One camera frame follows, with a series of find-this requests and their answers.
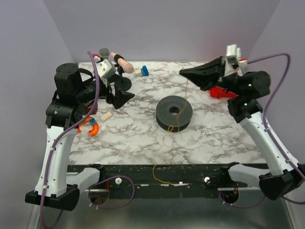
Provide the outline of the black cable spool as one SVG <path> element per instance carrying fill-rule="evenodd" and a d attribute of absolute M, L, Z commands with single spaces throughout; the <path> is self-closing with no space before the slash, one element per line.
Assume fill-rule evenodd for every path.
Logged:
<path fill-rule="evenodd" d="M 169 132 L 184 130 L 190 124 L 192 116 L 191 104 L 180 96 L 167 96 L 156 106 L 156 121 L 162 129 Z"/>

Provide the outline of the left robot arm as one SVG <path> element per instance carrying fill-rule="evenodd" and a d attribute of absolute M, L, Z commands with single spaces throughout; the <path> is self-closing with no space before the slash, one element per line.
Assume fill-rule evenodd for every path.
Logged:
<path fill-rule="evenodd" d="M 57 67 L 54 81 L 56 91 L 46 110 L 47 144 L 39 181 L 25 202 L 50 208 L 72 211 L 80 194 L 105 177 L 105 168 L 99 164 L 87 165 L 74 177 L 67 177 L 69 155 L 78 128 L 89 114 L 85 105 L 105 99 L 115 109 L 121 108 L 134 94 L 119 87 L 112 93 L 108 79 L 116 68 L 108 60 L 94 65 L 98 76 L 76 63 Z"/>

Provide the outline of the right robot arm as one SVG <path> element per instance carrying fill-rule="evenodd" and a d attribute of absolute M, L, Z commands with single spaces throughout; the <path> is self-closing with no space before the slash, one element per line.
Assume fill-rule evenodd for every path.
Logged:
<path fill-rule="evenodd" d="M 232 162 L 223 167 L 224 174 L 234 182 L 259 188 L 270 200 L 277 200 L 301 186 L 305 166 L 281 143 L 266 119 L 267 108 L 262 108 L 257 101 L 270 94 L 270 75 L 264 71 L 238 75 L 238 70 L 248 64 L 246 59 L 221 56 L 201 66 L 182 69 L 179 74 L 202 91 L 220 87 L 237 95 L 227 101 L 229 114 L 252 138 L 268 169 Z"/>

